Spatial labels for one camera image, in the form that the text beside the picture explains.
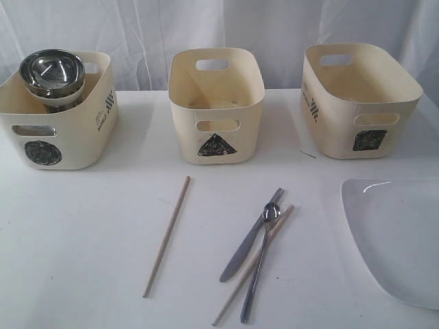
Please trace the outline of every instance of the stainless steel bowl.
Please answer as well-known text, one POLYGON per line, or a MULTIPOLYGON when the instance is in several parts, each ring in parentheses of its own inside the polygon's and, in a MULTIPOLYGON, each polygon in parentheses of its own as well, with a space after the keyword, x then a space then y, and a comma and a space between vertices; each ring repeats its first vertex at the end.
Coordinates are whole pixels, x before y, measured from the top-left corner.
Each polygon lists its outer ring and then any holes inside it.
POLYGON ((29 91, 44 98, 69 96, 81 88, 85 78, 81 59, 61 49, 32 53, 19 71, 29 91))

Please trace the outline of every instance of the black square sticker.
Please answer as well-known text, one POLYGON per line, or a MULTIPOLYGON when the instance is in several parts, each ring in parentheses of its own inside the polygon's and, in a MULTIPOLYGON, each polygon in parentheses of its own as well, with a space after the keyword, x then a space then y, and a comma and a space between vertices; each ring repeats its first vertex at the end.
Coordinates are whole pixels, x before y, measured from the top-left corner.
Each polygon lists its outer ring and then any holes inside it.
POLYGON ((363 130, 355 137, 354 151, 372 151, 378 149, 387 130, 363 130))

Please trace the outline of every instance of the bin handle hole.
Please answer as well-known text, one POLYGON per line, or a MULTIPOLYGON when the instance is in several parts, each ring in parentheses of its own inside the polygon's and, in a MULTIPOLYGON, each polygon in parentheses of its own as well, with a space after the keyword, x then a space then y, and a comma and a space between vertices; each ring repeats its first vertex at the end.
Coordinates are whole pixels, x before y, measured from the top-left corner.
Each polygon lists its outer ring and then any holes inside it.
POLYGON ((228 60, 215 58, 211 60, 198 60, 195 63, 195 67, 199 71, 223 71, 228 69, 228 60))
POLYGON ((349 65, 352 62, 352 54, 339 53, 336 55, 323 55, 320 60, 320 66, 349 65))
POLYGON ((371 125, 394 125, 398 120, 398 113, 360 114, 354 118, 354 125, 360 125, 363 127, 371 125))
POLYGON ((241 123, 235 119, 201 120, 196 123, 201 132, 229 132, 238 130, 241 123))
POLYGON ((85 62, 84 63, 85 73, 96 74, 99 72, 99 67, 95 63, 85 62))
POLYGON ((19 136, 56 136, 56 129, 50 125, 12 125, 12 131, 19 136))

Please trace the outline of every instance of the black circle sticker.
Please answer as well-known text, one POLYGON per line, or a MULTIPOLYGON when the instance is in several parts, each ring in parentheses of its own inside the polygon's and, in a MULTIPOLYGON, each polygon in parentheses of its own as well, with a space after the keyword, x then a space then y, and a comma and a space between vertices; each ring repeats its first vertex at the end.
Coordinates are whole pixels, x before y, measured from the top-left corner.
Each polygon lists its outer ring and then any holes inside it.
POLYGON ((26 156, 38 165, 52 166, 61 161, 60 150, 50 143, 32 141, 25 144, 26 156))

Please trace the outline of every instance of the knife blade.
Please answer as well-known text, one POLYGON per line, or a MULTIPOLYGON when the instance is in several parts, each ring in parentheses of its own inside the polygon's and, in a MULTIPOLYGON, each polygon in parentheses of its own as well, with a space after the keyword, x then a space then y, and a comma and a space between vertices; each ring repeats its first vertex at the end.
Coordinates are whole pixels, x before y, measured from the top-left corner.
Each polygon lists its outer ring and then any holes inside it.
MULTIPOLYGON (((283 188, 278 188, 273 197, 270 199, 270 202, 278 203, 284 192, 285 190, 283 188)), ((229 260, 219 279, 220 282, 227 281, 228 279, 232 278, 236 272, 238 272, 238 269, 241 267, 242 263, 244 263, 248 253, 252 249, 254 240, 256 239, 258 231, 262 226, 263 217, 261 214, 256 223, 254 223, 253 227, 250 229, 249 233, 247 233, 247 236, 242 241, 235 254, 229 260)))

